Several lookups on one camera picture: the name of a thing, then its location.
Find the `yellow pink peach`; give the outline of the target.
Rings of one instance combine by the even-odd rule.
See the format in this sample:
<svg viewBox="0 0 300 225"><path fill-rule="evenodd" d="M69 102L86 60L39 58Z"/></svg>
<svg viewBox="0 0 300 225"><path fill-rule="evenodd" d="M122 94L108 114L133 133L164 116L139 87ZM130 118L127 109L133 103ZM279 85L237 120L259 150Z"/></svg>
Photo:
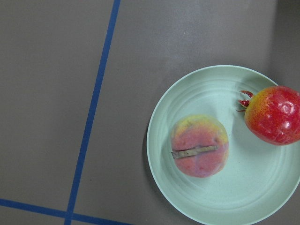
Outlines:
<svg viewBox="0 0 300 225"><path fill-rule="evenodd" d="M221 171L229 156L229 141L224 126L206 114L189 115L173 126L172 152L216 146L216 150L174 159L178 169L192 177L207 178Z"/></svg>

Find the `green plate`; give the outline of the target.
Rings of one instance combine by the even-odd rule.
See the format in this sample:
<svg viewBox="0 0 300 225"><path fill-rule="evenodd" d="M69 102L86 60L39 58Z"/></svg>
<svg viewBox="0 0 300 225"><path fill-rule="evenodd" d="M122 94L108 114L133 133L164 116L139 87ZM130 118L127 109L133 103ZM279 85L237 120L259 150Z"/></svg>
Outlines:
<svg viewBox="0 0 300 225"><path fill-rule="evenodd" d="M277 212L300 182L300 144L276 146L246 126L238 100L243 90L258 93L276 83L249 68L201 68L175 82L150 119L147 157L152 176L167 201L205 225L252 225ZM187 161L220 163L214 175L184 174L173 155L212 146Z"/></svg>

